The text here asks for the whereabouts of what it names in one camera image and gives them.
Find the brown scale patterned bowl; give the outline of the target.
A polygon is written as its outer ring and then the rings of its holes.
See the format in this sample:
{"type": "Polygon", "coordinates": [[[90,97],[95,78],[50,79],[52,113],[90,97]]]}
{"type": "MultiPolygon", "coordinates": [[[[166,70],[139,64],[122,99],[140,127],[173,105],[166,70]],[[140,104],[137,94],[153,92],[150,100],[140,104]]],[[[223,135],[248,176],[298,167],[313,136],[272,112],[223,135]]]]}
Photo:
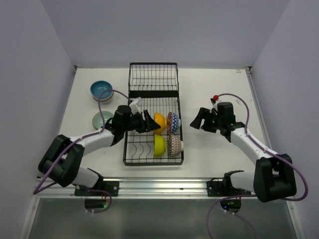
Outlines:
{"type": "Polygon", "coordinates": [[[167,154],[169,157],[178,156],[183,152],[183,141],[174,134],[168,136],[167,154]]]}

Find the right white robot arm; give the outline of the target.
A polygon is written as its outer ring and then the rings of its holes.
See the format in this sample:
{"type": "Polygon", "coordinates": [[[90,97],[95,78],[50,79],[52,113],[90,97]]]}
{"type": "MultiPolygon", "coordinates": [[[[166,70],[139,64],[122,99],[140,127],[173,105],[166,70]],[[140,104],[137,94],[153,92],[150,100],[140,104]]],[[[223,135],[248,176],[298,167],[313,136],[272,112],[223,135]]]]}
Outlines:
{"type": "Polygon", "coordinates": [[[255,138],[244,123],[236,120],[232,103],[216,103],[211,110],[200,108],[190,126],[206,132],[219,131],[254,164],[252,173],[234,170],[224,174],[222,190],[226,195],[231,196],[240,190],[246,190],[255,193],[264,203],[297,193],[291,158],[287,154],[269,150],[255,138]]]}

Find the blue ceramic bowl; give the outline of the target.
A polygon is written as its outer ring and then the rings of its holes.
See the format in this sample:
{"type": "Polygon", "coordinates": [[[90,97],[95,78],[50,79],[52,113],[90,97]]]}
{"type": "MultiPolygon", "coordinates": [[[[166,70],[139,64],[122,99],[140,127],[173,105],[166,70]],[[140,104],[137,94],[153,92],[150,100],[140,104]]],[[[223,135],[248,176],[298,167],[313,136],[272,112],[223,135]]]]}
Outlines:
{"type": "Polygon", "coordinates": [[[90,92],[91,92],[91,95],[97,95],[99,97],[103,93],[102,96],[107,97],[108,94],[113,92],[112,89],[113,89],[113,87],[109,82],[96,81],[91,85],[90,92]]]}

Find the lime yellow bowl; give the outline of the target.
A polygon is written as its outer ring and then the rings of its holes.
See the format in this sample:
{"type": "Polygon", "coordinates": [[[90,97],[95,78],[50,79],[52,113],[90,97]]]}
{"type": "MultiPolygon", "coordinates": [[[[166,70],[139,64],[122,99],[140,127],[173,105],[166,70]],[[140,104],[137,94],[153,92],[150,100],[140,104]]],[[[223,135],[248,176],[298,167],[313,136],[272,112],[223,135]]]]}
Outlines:
{"type": "Polygon", "coordinates": [[[161,157],[166,152],[166,141],[161,135],[154,135],[154,157],[161,157]]]}

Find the black wire dish rack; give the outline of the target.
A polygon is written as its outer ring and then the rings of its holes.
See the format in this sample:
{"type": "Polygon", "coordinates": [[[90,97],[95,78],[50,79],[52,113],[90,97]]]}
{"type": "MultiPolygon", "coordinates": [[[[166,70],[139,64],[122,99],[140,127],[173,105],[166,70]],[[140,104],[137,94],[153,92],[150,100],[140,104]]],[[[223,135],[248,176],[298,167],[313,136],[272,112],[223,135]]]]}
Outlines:
{"type": "MultiPolygon", "coordinates": [[[[132,62],[129,67],[128,94],[130,99],[141,97],[142,110],[151,117],[156,113],[164,118],[172,112],[181,117],[177,63],[132,62]]],[[[184,153],[170,157],[154,155],[155,134],[130,131],[125,135],[123,163],[126,166],[182,165],[184,153]]]]}

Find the orange ceramic bowl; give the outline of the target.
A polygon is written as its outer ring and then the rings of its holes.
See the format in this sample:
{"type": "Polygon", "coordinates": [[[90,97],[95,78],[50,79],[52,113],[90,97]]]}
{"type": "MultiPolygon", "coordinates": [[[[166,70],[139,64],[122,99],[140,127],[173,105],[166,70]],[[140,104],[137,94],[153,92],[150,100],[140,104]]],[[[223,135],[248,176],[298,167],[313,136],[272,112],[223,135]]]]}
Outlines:
{"type": "Polygon", "coordinates": [[[167,126],[167,120],[166,118],[160,114],[160,113],[155,113],[155,117],[154,117],[154,120],[157,124],[160,125],[160,128],[159,129],[156,129],[154,131],[155,134],[161,134],[165,129],[166,129],[166,126],[167,126]]]}

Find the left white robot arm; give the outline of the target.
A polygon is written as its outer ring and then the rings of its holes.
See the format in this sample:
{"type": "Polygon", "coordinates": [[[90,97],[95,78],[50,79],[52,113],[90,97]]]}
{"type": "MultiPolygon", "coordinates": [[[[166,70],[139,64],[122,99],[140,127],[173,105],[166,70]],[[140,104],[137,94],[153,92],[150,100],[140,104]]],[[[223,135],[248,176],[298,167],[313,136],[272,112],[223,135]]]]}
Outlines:
{"type": "Polygon", "coordinates": [[[40,161],[38,170],[62,187],[85,186],[90,194],[99,195],[104,189],[102,176],[81,167],[82,158],[98,149],[114,146],[128,131],[144,133],[159,128],[147,110],[134,114],[129,106],[121,105],[99,130],[78,137],[58,135],[40,161]]]}

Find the blue zigzag patterned bowl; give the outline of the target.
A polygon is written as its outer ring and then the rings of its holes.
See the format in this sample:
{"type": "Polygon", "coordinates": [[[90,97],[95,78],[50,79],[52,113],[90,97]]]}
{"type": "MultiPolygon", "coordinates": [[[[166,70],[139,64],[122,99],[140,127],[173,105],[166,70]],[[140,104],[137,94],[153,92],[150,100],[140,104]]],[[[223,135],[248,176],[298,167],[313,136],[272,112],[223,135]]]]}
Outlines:
{"type": "Polygon", "coordinates": [[[181,126],[181,120],[176,113],[169,112],[167,115],[167,134],[175,134],[181,126]]]}

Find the pale grey-green bowl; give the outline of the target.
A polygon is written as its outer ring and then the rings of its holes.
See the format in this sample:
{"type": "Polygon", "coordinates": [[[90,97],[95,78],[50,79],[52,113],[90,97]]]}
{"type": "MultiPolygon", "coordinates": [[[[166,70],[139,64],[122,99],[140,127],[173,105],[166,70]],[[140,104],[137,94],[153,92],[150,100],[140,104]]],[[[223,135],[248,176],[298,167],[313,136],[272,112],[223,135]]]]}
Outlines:
{"type": "Polygon", "coordinates": [[[104,120],[101,117],[100,112],[96,113],[92,118],[92,125],[95,129],[100,129],[110,118],[114,115],[109,111],[102,111],[102,115],[104,120]]]}

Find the white ceramic bowl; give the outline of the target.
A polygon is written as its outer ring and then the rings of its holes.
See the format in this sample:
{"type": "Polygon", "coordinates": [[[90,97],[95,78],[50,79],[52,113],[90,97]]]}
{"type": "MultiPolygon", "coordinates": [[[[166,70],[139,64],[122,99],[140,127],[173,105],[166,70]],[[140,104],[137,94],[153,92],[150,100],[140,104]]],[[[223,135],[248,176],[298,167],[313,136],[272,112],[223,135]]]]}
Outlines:
{"type": "Polygon", "coordinates": [[[107,99],[112,98],[113,95],[114,95],[114,93],[111,92],[110,94],[107,95],[107,97],[102,96],[102,97],[99,99],[99,96],[97,96],[97,95],[92,95],[92,98],[93,98],[93,99],[98,99],[98,100],[107,100],[107,99]]]}

